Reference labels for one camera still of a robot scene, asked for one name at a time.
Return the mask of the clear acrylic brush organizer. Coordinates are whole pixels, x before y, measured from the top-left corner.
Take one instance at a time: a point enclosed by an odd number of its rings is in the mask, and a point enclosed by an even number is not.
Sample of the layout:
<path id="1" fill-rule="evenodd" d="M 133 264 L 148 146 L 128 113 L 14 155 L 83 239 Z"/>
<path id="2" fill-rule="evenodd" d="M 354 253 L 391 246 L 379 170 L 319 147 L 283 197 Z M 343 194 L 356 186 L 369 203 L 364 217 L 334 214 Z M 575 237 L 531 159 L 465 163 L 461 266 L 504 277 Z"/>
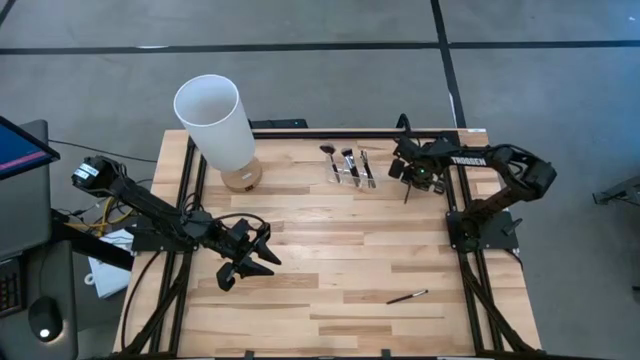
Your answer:
<path id="1" fill-rule="evenodd" d="M 334 177 L 334 175 L 332 173 L 332 170 L 331 170 L 331 164 L 330 164 L 330 160 L 329 160 L 328 156 L 321 150 L 325 155 L 326 179 L 329 182 L 332 182 L 332 183 L 335 183 L 335 184 L 352 185 L 352 186 L 356 187 L 354 185 L 352 179 L 351 179 L 351 175 L 350 175 L 350 173 L 348 171 L 348 168 L 346 166 L 345 160 L 344 160 L 344 158 L 343 158 L 343 156 L 341 154 L 341 150 L 340 151 L 336 150 L 335 153 L 334 153 L 334 160 L 335 160 L 336 165 L 338 167 L 338 170 L 340 172 L 340 178 L 341 178 L 341 182 L 340 183 L 337 183 L 336 180 L 335 180 L 335 177 Z M 361 186 L 360 187 L 356 187 L 356 188 L 368 188 L 368 186 L 367 186 L 367 175 L 365 173 L 365 169 L 364 169 L 364 166 L 363 166 L 361 158 L 360 158 L 360 151 L 361 150 L 353 150 L 353 154 L 354 154 L 354 157 L 355 157 L 355 162 L 356 162 L 357 169 L 359 171 L 360 179 L 361 179 Z M 369 165 L 370 165 L 370 168 L 372 170 L 371 161 L 370 160 L 369 160 Z"/>

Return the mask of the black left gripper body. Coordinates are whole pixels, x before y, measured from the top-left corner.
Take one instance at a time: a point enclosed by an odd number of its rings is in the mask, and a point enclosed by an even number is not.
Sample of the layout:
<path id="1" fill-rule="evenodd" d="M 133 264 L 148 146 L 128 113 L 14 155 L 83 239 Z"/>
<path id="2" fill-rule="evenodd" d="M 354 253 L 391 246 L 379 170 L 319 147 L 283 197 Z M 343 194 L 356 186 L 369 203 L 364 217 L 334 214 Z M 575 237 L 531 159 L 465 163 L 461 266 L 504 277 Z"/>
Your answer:
<path id="1" fill-rule="evenodd" d="M 214 250 L 223 258 L 231 260 L 234 264 L 248 264 L 256 248 L 257 237 L 252 235 L 253 231 L 246 219 L 238 220 L 231 227 L 221 221 L 213 221 L 206 226 L 202 245 Z"/>

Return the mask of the large fluffy brown makeup brush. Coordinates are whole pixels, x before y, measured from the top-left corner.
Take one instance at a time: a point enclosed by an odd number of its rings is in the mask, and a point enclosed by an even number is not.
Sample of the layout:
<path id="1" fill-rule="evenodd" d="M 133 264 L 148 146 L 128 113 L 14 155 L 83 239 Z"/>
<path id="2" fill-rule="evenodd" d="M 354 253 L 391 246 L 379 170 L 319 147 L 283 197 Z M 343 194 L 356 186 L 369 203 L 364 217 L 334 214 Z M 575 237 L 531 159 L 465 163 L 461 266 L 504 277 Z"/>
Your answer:
<path id="1" fill-rule="evenodd" d="M 336 151 L 335 146 L 332 143 L 324 143 L 320 146 L 320 149 L 328 156 L 331 164 L 331 170 L 337 183 L 341 182 L 340 172 L 334 160 L 334 153 Z"/>

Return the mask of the white paper bag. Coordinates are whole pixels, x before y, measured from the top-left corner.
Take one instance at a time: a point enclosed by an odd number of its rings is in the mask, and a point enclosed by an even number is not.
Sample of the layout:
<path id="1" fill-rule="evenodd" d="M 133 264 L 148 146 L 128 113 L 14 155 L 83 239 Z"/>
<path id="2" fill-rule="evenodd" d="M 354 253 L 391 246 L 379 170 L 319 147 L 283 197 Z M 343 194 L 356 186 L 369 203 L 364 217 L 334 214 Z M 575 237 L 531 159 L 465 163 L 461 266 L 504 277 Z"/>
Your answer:
<path id="1" fill-rule="evenodd" d="M 121 229 L 100 238 L 101 241 L 115 245 L 133 254 L 131 249 L 134 236 Z M 108 298 L 128 287 L 131 271 L 108 265 L 105 262 L 89 257 L 90 272 L 85 276 L 84 283 L 93 286 L 100 299 Z"/>

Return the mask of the white shade wooden base lamp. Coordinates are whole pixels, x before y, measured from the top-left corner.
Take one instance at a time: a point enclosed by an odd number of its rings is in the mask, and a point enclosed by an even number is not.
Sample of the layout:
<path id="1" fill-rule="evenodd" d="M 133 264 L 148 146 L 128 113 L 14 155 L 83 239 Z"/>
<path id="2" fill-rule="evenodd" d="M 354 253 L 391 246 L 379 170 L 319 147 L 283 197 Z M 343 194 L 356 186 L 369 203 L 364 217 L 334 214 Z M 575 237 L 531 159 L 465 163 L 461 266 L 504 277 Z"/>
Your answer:
<path id="1" fill-rule="evenodd" d="M 237 86 L 228 78 L 206 74 L 184 83 L 173 109 L 208 165 L 234 192 L 248 192 L 263 170 Z"/>

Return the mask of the grey stand leg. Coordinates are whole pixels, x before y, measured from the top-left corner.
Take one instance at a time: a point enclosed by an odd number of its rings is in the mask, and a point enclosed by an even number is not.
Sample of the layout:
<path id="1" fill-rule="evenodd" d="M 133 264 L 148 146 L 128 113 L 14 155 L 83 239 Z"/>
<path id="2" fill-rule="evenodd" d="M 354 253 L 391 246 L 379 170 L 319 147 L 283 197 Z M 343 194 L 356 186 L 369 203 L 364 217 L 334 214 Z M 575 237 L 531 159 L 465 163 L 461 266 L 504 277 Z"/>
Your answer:
<path id="1" fill-rule="evenodd" d="M 592 197 L 598 205 L 620 201 L 640 207 L 640 175 L 624 180 L 606 190 L 595 192 Z"/>

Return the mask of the black computer mouse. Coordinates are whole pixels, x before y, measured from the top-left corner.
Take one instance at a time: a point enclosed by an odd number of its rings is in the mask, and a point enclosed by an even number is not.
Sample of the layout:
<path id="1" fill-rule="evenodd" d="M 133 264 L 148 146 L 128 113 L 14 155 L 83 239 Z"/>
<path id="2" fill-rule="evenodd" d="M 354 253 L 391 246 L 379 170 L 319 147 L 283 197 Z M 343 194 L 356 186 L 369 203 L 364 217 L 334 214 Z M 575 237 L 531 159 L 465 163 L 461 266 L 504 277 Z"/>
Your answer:
<path id="1" fill-rule="evenodd" d="M 63 319 L 56 301 L 41 296 L 28 309 L 28 323 L 34 336 L 41 342 L 50 342 L 63 330 Z"/>

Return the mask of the black power strip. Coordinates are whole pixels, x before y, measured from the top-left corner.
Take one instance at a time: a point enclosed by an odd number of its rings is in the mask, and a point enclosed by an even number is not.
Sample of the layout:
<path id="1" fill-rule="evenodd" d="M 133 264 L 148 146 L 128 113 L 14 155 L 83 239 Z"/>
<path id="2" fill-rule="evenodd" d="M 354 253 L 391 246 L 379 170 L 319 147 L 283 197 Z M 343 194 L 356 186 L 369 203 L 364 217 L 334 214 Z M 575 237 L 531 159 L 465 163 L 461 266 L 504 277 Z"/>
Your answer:
<path id="1" fill-rule="evenodd" d="M 250 120 L 252 129 L 307 129 L 308 124 L 305 119 L 271 119 L 271 120 Z"/>

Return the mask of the flat-top silver ferrule makeup brush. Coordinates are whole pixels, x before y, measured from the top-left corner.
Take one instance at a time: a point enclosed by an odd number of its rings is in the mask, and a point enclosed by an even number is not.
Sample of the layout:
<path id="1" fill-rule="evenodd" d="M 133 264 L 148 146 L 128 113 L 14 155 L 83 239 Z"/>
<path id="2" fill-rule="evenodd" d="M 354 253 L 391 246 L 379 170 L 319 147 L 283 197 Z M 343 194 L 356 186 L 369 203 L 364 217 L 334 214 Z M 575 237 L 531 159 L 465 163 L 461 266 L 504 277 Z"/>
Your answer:
<path id="1" fill-rule="evenodd" d="M 361 186 L 360 174 L 357 169 L 353 150 L 351 148 L 343 148 L 341 154 L 345 160 L 348 171 L 351 175 L 351 179 L 356 187 Z"/>

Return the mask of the blue screen monitor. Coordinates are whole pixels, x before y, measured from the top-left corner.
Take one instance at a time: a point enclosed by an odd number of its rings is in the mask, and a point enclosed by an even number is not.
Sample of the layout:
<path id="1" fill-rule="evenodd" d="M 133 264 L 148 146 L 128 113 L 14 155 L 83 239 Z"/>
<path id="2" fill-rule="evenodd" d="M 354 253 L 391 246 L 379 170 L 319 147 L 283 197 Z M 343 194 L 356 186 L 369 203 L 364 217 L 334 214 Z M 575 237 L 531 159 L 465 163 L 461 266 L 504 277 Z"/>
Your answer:
<path id="1" fill-rule="evenodd" d="M 48 144 L 0 116 L 0 180 L 48 165 L 61 158 Z"/>

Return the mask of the black aluminium table frame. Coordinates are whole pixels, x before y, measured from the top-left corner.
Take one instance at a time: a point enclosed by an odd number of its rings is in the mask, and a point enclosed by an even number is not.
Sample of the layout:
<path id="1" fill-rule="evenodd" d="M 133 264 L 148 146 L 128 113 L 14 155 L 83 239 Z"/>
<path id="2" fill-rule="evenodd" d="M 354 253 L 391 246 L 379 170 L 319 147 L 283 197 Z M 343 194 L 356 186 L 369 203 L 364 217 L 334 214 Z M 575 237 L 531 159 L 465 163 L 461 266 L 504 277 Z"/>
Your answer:
<path id="1" fill-rule="evenodd" d="M 152 185 L 169 203 L 195 190 L 214 214 L 247 212 L 270 223 L 272 251 L 282 261 L 271 277 L 240 280 L 228 292 L 215 275 L 218 254 L 194 254 L 186 289 L 178 355 L 282 360 L 351 357 L 466 356 L 475 351 L 459 260 L 450 247 L 445 213 L 464 195 L 497 191 L 497 176 L 470 169 L 455 178 L 452 197 L 411 191 L 386 172 L 395 147 L 380 130 L 259 131 L 256 154 L 264 168 L 259 186 L 234 193 L 183 130 L 165 133 Z M 376 189 L 326 179 L 332 143 L 366 150 Z M 385 302 L 424 289 L 406 301 Z"/>

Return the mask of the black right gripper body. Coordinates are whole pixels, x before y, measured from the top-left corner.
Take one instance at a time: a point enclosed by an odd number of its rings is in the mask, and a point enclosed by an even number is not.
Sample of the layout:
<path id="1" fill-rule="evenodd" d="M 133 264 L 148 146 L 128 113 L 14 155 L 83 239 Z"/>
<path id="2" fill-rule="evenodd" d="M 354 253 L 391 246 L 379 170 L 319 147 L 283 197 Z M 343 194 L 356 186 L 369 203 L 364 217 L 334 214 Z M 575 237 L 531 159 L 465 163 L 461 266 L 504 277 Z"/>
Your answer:
<path id="1" fill-rule="evenodd" d="M 450 142 L 446 138 L 437 138 L 433 142 L 419 145 L 408 136 L 399 136 L 397 138 L 398 178 L 409 188 L 443 194 L 445 192 L 443 172 L 446 167 L 443 158 L 449 150 Z"/>

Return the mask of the black keyboard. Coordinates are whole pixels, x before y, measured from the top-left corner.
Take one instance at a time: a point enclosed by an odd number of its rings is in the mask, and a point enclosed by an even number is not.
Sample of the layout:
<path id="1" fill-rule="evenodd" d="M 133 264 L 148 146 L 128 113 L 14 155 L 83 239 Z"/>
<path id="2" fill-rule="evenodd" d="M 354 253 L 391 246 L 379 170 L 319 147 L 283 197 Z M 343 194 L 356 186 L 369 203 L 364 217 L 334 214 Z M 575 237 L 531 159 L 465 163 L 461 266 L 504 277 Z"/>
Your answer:
<path id="1" fill-rule="evenodd" d="M 22 263 L 19 258 L 0 262 L 0 318 L 24 309 Z"/>

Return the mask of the grey desk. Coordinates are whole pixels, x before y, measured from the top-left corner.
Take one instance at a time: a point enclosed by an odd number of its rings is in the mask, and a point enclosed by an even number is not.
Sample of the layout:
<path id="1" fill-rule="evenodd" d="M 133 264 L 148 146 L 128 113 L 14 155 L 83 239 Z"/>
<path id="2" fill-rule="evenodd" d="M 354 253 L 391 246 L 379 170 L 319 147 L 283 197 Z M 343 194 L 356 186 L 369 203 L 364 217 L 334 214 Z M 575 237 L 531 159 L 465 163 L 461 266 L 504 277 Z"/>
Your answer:
<path id="1" fill-rule="evenodd" d="M 17 125 L 48 144 L 48 124 Z M 73 259 L 70 244 L 54 231 L 49 165 L 0 180 L 0 262 L 22 263 L 24 309 L 0 318 L 0 360 L 75 360 L 78 355 Z M 61 334 L 39 341 L 28 309 L 41 296 L 53 298 L 63 319 Z"/>

